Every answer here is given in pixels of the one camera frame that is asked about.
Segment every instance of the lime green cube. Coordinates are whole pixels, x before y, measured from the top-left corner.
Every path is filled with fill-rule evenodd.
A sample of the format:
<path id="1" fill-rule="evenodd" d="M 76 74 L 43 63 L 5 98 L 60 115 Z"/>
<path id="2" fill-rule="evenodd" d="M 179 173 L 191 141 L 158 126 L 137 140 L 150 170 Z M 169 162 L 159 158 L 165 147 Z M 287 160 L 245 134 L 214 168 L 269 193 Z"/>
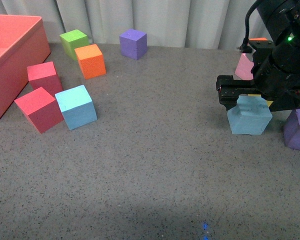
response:
<path id="1" fill-rule="evenodd" d="M 77 29 L 61 34 L 60 39 L 65 53 L 73 60 L 77 60 L 75 49 L 90 44 L 88 36 Z"/>

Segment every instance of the orange block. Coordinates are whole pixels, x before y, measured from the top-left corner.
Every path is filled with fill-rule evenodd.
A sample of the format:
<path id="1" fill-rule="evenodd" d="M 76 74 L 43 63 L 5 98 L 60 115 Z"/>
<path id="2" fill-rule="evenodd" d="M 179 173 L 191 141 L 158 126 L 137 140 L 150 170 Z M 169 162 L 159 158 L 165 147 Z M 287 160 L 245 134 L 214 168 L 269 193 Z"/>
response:
<path id="1" fill-rule="evenodd" d="M 251 41 L 268 41 L 265 37 L 250 38 Z"/>
<path id="2" fill-rule="evenodd" d="M 106 74 L 104 55 L 97 44 L 74 49 L 79 66 L 85 79 Z"/>

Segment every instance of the purple cube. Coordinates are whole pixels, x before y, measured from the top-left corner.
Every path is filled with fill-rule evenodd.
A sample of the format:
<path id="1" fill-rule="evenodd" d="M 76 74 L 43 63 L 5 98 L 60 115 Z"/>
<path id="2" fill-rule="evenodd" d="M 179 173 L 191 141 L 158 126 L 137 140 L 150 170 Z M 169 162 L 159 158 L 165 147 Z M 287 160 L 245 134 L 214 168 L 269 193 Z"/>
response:
<path id="1" fill-rule="evenodd" d="M 289 148 L 300 150 L 300 109 L 292 110 L 284 125 L 283 135 Z"/>
<path id="2" fill-rule="evenodd" d="M 143 31 L 129 29 L 120 35 L 121 54 L 138 60 L 148 50 L 147 34 Z"/>

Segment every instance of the foam block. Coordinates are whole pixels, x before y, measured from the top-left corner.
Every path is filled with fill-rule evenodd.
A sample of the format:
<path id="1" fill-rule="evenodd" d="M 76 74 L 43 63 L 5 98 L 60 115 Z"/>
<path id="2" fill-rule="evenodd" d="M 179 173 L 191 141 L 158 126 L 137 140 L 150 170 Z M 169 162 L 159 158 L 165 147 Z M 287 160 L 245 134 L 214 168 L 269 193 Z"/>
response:
<path id="1" fill-rule="evenodd" d="M 254 63 L 249 60 L 245 53 L 242 53 L 238 65 L 236 66 L 234 74 L 242 80 L 254 79 L 251 69 L 254 67 Z"/>
<path id="2" fill-rule="evenodd" d="M 52 96 L 63 91 L 55 65 L 52 61 L 28 66 L 27 72 L 29 83 L 33 90 L 43 87 Z"/>
<path id="3" fill-rule="evenodd" d="M 300 150 L 300 109 L 290 113 L 283 128 L 283 135 L 289 148 Z"/>
<path id="4" fill-rule="evenodd" d="M 43 87 L 19 97 L 14 102 L 41 134 L 64 120 L 56 99 Z"/>
<path id="5" fill-rule="evenodd" d="M 93 101 L 84 85 L 59 92 L 55 98 L 70 130 L 97 120 Z"/>
<path id="6" fill-rule="evenodd" d="M 261 97 L 260 94 L 248 94 L 248 96 L 254 96 L 254 97 Z M 266 104 L 268 105 L 268 107 L 271 106 L 271 104 L 273 103 L 274 101 L 266 101 Z"/>
<path id="7" fill-rule="evenodd" d="M 272 119 L 267 101 L 260 96 L 239 96 L 227 116 L 232 134 L 261 135 Z"/>
<path id="8" fill-rule="evenodd" d="M 129 29 L 119 37 L 121 54 L 134 60 L 141 58 L 147 51 L 147 34 Z"/>
<path id="9" fill-rule="evenodd" d="M 60 39 L 65 53 L 73 60 L 77 60 L 76 48 L 90 44 L 88 36 L 77 29 L 61 34 Z"/>
<path id="10" fill-rule="evenodd" d="M 265 37 L 256 37 L 256 38 L 249 38 L 251 41 L 268 41 Z"/>
<path id="11" fill-rule="evenodd" d="M 106 74 L 104 55 L 97 44 L 76 48 L 76 57 L 85 79 Z"/>

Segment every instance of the light blue hexagonal block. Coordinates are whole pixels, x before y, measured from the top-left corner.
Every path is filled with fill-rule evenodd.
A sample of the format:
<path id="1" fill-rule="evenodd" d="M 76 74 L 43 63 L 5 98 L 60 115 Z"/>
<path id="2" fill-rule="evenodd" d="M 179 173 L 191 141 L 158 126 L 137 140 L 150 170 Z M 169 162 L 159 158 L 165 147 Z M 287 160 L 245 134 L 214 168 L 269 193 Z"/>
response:
<path id="1" fill-rule="evenodd" d="M 267 101 L 260 96 L 239 96 L 227 116 L 232 134 L 261 135 L 272 119 Z"/>
<path id="2" fill-rule="evenodd" d="M 70 130 L 98 119 L 94 103 L 84 85 L 58 92 L 55 98 Z"/>

